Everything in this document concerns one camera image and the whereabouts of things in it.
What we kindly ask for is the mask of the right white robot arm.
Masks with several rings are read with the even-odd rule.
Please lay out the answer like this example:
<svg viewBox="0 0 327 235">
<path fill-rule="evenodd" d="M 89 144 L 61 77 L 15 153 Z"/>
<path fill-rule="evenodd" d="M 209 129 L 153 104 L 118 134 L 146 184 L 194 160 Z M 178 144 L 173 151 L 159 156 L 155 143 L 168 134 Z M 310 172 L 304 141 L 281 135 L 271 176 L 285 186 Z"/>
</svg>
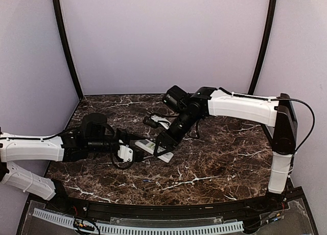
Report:
<svg viewBox="0 0 327 235">
<path fill-rule="evenodd" d="M 279 194 L 285 189 L 294 155 L 300 148 L 296 143 L 298 124 L 292 105 L 295 99 L 286 93 L 260 97 L 229 92 L 221 87 L 201 87 L 195 93 L 187 93 L 174 85 L 162 102 L 178 116 L 157 136 L 153 152 L 156 157 L 173 151 L 193 125 L 208 116 L 227 116 L 272 127 L 274 132 L 268 135 L 273 152 L 269 194 L 261 199 L 261 207 L 270 212 L 280 204 Z"/>
</svg>

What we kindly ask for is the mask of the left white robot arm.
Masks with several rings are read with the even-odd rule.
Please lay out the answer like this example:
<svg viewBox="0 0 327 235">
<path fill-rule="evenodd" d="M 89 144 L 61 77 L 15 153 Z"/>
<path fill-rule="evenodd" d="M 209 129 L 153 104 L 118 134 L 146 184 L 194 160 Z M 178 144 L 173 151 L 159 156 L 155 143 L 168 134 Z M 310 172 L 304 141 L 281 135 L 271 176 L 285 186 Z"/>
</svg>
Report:
<svg viewBox="0 0 327 235">
<path fill-rule="evenodd" d="M 38 176 L 16 164 L 18 160 L 50 160 L 75 162 L 86 159 L 89 153 L 97 156 L 108 153 L 117 169 L 128 169 L 144 158 L 144 152 L 131 145 L 141 136 L 123 129 L 113 129 L 107 117 L 91 113 L 82 118 L 78 127 L 52 136 L 17 136 L 1 133 L 1 183 L 52 200 L 62 213 L 72 208 L 62 183 Z"/>
</svg>

